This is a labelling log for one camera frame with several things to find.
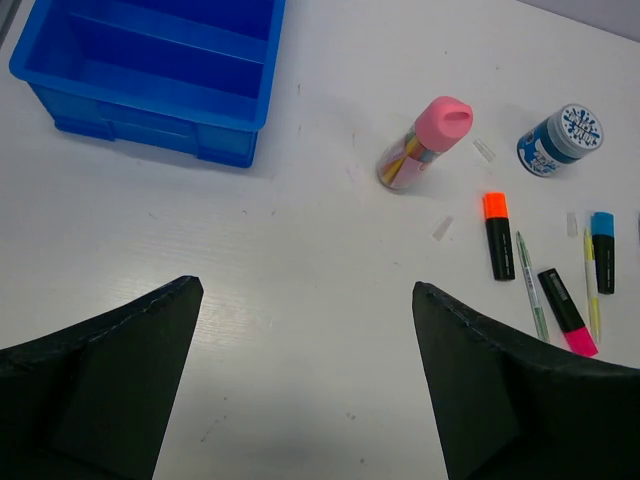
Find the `clear tape piece lower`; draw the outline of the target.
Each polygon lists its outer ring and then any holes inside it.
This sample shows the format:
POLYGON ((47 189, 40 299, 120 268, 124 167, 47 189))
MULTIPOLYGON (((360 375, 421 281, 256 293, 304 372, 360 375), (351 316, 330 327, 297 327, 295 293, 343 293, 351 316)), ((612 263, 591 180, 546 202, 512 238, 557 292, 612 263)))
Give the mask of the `clear tape piece lower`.
POLYGON ((443 218, 441 218, 432 232, 432 237, 436 241, 441 241, 443 237, 446 235, 447 231, 449 230, 452 222, 453 222, 453 217, 450 215, 446 215, 443 218))

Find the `green gel pen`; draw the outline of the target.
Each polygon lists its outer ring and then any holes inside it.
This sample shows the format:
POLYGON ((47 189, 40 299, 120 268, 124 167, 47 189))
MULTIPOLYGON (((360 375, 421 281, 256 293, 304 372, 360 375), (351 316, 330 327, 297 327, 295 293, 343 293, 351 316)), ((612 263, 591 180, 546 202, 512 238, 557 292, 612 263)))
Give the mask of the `green gel pen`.
POLYGON ((532 310, 536 333, 539 340, 548 343, 550 339, 549 339, 546 319, 545 319, 543 308, 541 306, 538 292, 536 290, 529 252, 526 247, 524 237, 522 236, 520 231, 516 232, 516 245, 518 248, 518 255, 521 263, 521 268, 523 271, 525 287, 526 287, 530 307, 532 310))

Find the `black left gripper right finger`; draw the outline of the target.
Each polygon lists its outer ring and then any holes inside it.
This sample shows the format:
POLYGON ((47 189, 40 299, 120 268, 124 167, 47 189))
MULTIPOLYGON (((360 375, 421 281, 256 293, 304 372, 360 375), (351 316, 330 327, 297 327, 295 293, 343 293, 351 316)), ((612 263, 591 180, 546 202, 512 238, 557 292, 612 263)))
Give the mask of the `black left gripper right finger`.
POLYGON ((451 479, 635 479, 639 373, 544 343, 429 283, 421 361, 451 479))

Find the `orange capped black highlighter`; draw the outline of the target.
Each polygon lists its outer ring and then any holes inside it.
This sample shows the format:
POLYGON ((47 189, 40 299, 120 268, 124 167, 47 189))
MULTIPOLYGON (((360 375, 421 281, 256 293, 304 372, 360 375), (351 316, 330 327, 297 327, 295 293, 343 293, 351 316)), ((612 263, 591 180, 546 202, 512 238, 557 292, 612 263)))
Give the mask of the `orange capped black highlighter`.
POLYGON ((483 197, 483 210, 494 279, 514 280, 513 249, 505 194, 486 193, 483 197))

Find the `yellow thin pen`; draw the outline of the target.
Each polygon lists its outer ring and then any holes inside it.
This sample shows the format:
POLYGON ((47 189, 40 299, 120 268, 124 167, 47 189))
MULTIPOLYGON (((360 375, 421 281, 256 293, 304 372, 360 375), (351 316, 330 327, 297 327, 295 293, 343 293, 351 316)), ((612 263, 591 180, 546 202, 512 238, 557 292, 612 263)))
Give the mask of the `yellow thin pen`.
POLYGON ((590 331, 594 342, 598 344, 601 340, 600 305, 598 298, 594 247, 591 231, 588 228, 584 230, 583 241, 590 331))

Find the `clear tape piece upper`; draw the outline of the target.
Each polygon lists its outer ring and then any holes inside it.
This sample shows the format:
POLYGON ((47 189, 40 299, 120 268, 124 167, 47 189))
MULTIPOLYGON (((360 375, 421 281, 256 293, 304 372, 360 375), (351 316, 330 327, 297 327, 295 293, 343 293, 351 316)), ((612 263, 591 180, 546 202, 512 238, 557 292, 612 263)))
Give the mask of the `clear tape piece upper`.
POLYGON ((473 145, 487 162, 492 162, 496 158, 495 153, 482 140, 475 139, 473 145))

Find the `pink capped black highlighter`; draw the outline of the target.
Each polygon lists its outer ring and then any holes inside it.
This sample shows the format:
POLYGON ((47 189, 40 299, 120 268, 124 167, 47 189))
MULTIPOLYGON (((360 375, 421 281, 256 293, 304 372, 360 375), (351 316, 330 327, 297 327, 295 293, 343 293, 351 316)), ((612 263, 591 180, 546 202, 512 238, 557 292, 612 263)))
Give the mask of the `pink capped black highlighter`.
POLYGON ((558 271, 551 268, 537 277, 570 350, 594 357, 598 353, 596 344, 558 271))

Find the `pink capped pencil tube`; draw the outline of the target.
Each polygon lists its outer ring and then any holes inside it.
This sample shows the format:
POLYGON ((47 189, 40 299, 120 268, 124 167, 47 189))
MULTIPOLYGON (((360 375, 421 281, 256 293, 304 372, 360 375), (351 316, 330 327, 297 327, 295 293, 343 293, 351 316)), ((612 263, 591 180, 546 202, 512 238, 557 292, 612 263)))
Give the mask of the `pink capped pencil tube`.
POLYGON ((469 133, 473 120, 470 105, 450 96, 434 99, 378 161, 381 184, 394 191, 413 187, 436 159, 469 133))

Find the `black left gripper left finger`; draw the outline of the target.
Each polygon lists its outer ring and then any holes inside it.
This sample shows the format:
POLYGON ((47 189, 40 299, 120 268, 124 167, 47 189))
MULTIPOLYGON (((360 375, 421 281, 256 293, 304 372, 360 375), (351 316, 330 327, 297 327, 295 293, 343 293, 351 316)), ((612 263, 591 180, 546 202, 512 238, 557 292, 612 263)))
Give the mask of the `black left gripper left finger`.
POLYGON ((182 276, 2 349, 2 478, 152 478, 203 294, 182 276))

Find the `blue plastic compartment bin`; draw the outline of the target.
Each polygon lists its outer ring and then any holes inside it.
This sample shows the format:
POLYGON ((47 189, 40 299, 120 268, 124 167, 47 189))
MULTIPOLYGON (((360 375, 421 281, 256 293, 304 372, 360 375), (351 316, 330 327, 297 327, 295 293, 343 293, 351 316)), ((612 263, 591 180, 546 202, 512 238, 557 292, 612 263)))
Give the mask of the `blue plastic compartment bin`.
POLYGON ((38 1, 9 62, 57 129, 247 168, 281 1, 38 1))

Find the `blue capped black highlighter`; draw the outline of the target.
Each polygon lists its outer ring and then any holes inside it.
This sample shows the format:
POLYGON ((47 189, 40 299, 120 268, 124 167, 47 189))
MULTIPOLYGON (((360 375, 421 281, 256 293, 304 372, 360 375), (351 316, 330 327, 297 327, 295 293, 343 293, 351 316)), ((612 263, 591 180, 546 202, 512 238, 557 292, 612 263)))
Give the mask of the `blue capped black highlighter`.
POLYGON ((614 215, 595 212, 591 217, 591 234, 596 265, 596 280, 601 294, 615 292, 615 226, 614 215))

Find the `blue paint jar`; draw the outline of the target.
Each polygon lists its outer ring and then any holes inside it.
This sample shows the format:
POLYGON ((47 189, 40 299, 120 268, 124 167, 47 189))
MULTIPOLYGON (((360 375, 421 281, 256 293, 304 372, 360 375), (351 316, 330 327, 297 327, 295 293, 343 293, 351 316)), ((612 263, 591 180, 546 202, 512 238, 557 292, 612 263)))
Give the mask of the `blue paint jar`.
POLYGON ((597 151, 604 130, 597 116, 585 106, 571 103, 554 112, 517 142, 523 167, 538 177, 556 175, 597 151))

